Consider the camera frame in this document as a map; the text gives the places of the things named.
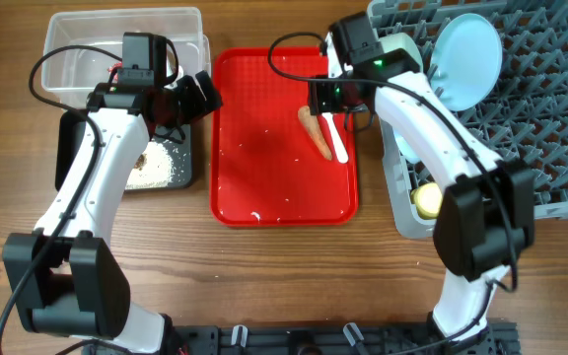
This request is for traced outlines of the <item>green bowl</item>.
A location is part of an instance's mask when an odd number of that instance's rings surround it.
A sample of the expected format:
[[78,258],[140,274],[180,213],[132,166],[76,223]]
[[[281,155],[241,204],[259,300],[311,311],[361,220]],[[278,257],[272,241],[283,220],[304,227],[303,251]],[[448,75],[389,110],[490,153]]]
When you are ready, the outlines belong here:
[[418,71],[423,70],[422,55],[411,36],[406,33],[386,35],[380,38],[380,43],[385,53],[392,53],[399,50],[404,51],[418,64]]

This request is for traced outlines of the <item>red snack wrapper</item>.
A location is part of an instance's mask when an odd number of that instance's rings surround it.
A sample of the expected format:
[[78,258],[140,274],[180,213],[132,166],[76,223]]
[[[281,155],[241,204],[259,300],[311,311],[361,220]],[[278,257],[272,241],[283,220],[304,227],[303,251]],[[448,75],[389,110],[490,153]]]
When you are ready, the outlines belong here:
[[122,67],[122,62],[116,62],[114,64],[112,64],[111,66],[109,66],[109,68],[106,70],[109,74],[117,68],[121,68]]

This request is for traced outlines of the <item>carrot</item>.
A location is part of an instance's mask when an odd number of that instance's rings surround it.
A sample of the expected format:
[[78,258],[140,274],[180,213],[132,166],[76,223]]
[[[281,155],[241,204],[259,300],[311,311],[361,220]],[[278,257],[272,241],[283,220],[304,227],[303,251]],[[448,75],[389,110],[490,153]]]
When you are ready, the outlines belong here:
[[322,135],[318,118],[311,114],[311,110],[308,106],[301,106],[298,109],[298,118],[321,155],[326,160],[331,161],[332,153]]

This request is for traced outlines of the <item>white plastic spoon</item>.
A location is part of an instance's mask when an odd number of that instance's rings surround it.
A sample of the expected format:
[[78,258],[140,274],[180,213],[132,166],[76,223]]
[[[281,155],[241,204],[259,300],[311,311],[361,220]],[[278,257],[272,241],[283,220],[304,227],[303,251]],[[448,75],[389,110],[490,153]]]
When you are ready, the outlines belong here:
[[349,156],[339,135],[333,114],[330,112],[325,112],[321,116],[327,123],[337,162],[340,164],[346,164],[349,161]]

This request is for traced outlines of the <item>light blue plate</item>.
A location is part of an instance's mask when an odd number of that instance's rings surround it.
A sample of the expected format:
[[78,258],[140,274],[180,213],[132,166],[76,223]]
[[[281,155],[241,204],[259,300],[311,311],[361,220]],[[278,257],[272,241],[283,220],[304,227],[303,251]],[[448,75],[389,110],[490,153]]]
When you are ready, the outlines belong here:
[[502,41],[494,26],[478,14],[460,15],[437,38],[431,86],[447,109],[467,110],[490,94],[502,59]]

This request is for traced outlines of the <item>light blue bowl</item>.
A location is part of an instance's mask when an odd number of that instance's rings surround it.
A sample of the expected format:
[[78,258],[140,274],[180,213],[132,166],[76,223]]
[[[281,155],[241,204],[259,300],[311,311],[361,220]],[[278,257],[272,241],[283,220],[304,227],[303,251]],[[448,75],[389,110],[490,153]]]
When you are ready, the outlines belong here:
[[410,164],[417,164],[420,162],[418,155],[411,148],[405,138],[397,131],[393,132],[394,140],[397,148],[405,160]]

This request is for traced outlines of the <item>yellow cup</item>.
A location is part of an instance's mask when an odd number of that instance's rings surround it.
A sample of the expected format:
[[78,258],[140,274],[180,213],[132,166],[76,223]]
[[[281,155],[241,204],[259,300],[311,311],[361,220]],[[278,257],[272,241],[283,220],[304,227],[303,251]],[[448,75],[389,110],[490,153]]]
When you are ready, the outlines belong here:
[[438,217],[443,200],[439,185],[434,182],[425,183],[413,189],[410,198],[420,218],[431,220]]

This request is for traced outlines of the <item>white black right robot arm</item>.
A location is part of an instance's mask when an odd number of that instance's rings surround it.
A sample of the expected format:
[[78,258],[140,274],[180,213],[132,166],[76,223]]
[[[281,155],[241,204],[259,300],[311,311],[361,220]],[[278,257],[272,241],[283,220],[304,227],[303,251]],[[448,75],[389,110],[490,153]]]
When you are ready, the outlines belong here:
[[534,241],[533,171],[505,160],[458,120],[492,91],[502,42],[484,17],[468,13],[438,35],[430,58],[407,34],[378,36],[358,13],[326,36],[328,72],[309,85],[315,113],[365,106],[406,141],[442,192],[433,230],[446,268],[432,319],[453,342],[480,332],[504,277]]

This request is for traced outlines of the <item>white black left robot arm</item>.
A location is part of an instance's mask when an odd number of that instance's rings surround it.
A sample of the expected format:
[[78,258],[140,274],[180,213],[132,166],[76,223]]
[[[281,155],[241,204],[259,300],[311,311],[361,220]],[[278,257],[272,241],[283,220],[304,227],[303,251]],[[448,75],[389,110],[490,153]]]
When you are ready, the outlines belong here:
[[128,280],[109,248],[117,207],[136,161],[157,127],[180,127],[220,108],[207,72],[184,76],[170,90],[150,70],[123,70],[100,83],[59,192],[29,234],[11,234],[3,261],[13,290],[0,319],[16,310],[28,332],[78,337],[126,354],[176,354],[172,320],[131,300]]

